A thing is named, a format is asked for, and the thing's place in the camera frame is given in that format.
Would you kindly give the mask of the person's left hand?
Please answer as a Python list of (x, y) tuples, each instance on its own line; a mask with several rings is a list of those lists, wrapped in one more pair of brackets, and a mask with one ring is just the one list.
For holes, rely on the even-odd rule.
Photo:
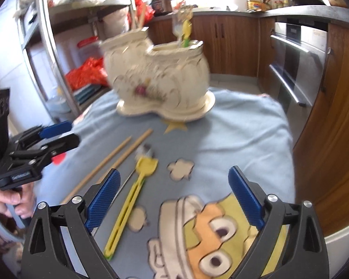
[(0, 213), (12, 218), (12, 213), (8, 210), (7, 205), (14, 206), (14, 213), (22, 219), (33, 216), (36, 196), (34, 193), (34, 183), (22, 185), (20, 192), (11, 189), (0, 190)]

